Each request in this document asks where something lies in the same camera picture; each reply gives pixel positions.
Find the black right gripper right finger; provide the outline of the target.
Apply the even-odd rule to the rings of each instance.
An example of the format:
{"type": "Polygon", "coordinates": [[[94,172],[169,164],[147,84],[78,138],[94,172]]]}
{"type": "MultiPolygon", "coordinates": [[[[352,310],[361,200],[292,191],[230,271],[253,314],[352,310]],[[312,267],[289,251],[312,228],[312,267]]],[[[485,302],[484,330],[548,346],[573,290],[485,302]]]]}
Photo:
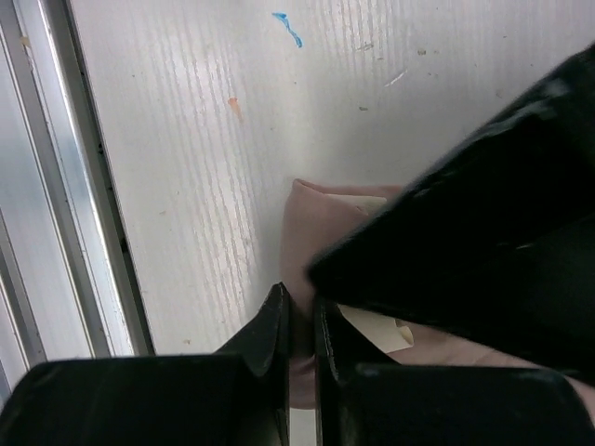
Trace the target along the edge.
{"type": "Polygon", "coordinates": [[[559,374],[392,361],[323,298],[314,305],[320,445],[591,445],[559,374]]]}

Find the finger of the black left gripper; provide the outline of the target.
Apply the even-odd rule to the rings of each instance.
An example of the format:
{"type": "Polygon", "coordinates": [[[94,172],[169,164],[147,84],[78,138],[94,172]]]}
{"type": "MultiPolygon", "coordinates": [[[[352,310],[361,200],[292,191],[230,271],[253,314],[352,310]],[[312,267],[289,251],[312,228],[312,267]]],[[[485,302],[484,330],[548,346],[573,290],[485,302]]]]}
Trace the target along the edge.
{"type": "Polygon", "coordinates": [[[594,380],[594,51],[534,84],[308,270],[319,295],[594,380]]]}

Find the pink underwear cream waistband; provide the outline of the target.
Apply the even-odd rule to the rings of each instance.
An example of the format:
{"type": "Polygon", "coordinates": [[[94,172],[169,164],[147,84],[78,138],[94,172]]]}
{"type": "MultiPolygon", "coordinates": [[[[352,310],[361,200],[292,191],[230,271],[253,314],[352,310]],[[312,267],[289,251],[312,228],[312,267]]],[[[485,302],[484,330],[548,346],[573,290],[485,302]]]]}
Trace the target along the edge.
{"type": "MultiPolygon", "coordinates": [[[[316,405],[312,313],[315,292],[307,277],[314,257],[369,220],[397,186],[325,187],[295,179],[284,208],[280,270],[292,299],[291,407],[316,405]]],[[[356,328],[391,359],[405,365],[527,367],[529,361],[478,344],[443,328],[365,314],[356,328]]]]}

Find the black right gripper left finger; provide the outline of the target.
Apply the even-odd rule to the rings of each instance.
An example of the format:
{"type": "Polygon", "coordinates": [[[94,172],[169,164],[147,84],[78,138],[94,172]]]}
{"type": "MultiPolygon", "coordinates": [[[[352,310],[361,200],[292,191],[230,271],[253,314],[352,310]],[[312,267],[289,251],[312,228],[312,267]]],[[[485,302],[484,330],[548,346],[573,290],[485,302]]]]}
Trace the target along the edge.
{"type": "Polygon", "coordinates": [[[289,296],[210,354],[52,361],[1,412],[5,445],[285,445],[289,296]]]}

